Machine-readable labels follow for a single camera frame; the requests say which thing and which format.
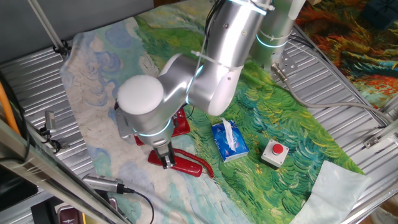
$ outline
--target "metal rail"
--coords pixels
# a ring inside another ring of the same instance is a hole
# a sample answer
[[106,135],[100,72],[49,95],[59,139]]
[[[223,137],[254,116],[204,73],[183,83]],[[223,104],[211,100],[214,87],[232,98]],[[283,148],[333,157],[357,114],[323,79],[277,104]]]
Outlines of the metal rail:
[[54,46],[57,49],[61,49],[63,47],[62,41],[58,37],[57,33],[55,32],[54,28],[51,26],[50,21],[45,16],[43,9],[40,7],[37,0],[27,0],[32,7],[33,11],[36,13],[37,18],[42,23],[45,31],[49,35],[51,41],[53,42]]
[[[38,134],[28,127],[34,139]],[[43,188],[60,200],[72,205],[100,223],[129,223],[108,202],[90,189],[50,149],[41,144],[30,146],[27,162],[2,161],[1,165],[33,184]],[[23,157],[26,141],[0,120],[0,157]]]

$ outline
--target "metal grating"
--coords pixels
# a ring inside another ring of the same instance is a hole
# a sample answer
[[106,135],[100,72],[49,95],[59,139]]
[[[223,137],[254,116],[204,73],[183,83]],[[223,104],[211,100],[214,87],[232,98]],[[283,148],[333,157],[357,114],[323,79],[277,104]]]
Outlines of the metal grating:
[[383,112],[393,120],[398,118],[398,95],[393,97],[386,105],[384,105]]
[[[298,28],[296,35],[302,35]],[[295,45],[312,51],[303,44]],[[286,45],[287,54],[295,63],[296,71],[287,74],[299,97],[311,103],[335,103],[352,101],[370,105],[349,81],[334,66],[325,66],[291,44]],[[36,127],[44,125],[44,111],[55,112],[57,134],[54,139],[67,142],[69,149],[61,150],[58,157],[79,176],[95,172],[86,144],[80,134],[62,85],[59,69],[63,60],[52,49],[43,50],[28,57],[0,65],[11,86],[26,110],[27,119]],[[361,108],[337,107],[327,109],[309,108],[309,112],[331,134],[339,146],[357,165],[372,178],[373,182],[363,193],[355,207],[376,201],[383,186],[398,178],[398,151],[396,144],[388,145],[382,152],[366,149],[363,142],[379,133],[383,124]],[[0,223],[32,222],[30,207],[51,197],[40,191],[34,197],[0,213]]]
[[[59,73],[62,65],[63,58],[51,48],[0,65],[0,71],[25,109],[26,120],[36,128],[44,127],[46,110],[54,111],[57,132],[52,139],[68,145],[57,157],[83,177],[96,171],[62,84]],[[33,222],[30,207],[50,197],[52,195],[39,189],[35,196],[2,211],[0,223]]]
[[[294,31],[306,38],[298,28],[295,27]],[[312,56],[317,53],[309,47],[292,42],[312,55],[290,43],[291,40],[286,44],[285,53],[296,63],[297,70],[287,76],[301,99],[316,104],[349,101],[370,105],[337,68],[322,64]],[[277,83],[286,88],[280,80]],[[366,149],[363,143],[380,132],[384,124],[362,108],[340,106],[308,110],[359,168],[372,178],[371,185],[354,208],[377,200],[375,195],[384,190],[384,185],[398,178],[398,147],[392,143],[379,152],[380,149],[376,148]]]

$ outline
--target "green brushstroke pattern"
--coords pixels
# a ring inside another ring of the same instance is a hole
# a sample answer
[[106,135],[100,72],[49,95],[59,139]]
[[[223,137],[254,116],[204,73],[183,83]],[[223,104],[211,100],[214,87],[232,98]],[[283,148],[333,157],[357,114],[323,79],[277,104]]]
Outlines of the green brushstroke pattern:
[[[203,34],[150,27],[139,16],[136,20],[137,33],[159,68],[174,54],[200,50]],[[185,107],[186,113],[191,110]],[[309,198],[324,160],[362,173],[307,109],[251,60],[246,61],[235,97],[221,116],[236,122],[250,150],[248,156],[223,163],[210,129],[221,120],[200,110],[189,120],[189,135],[197,155],[213,167],[213,181],[252,222],[289,223]],[[290,149],[278,170],[260,162],[270,139]]]

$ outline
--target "white cloth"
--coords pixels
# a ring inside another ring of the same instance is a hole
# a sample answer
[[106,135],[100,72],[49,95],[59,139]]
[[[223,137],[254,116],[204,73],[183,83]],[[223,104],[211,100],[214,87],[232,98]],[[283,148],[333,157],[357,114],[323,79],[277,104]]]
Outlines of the white cloth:
[[290,224],[341,223],[371,179],[325,161],[311,196]]
[[226,141],[228,142],[228,145],[232,149],[232,151],[236,152],[231,124],[227,120],[225,120],[225,118],[221,118],[221,119],[223,120],[223,124],[225,127]]

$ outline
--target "blue tissue box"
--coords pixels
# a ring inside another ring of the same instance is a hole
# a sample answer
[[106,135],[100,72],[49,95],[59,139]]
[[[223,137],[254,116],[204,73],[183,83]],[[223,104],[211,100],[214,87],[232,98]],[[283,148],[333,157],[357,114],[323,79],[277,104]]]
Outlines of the blue tissue box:
[[211,131],[213,132],[214,141],[216,142],[217,148],[221,154],[221,158],[223,158],[224,162],[228,162],[243,156],[246,156],[249,153],[249,149],[244,142],[242,134],[238,129],[237,125],[233,121],[228,121],[232,127],[232,133],[235,143],[234,152],[228,145],[228,141],[226,140],[226,132],[223,123],[215,124],[211,127]]

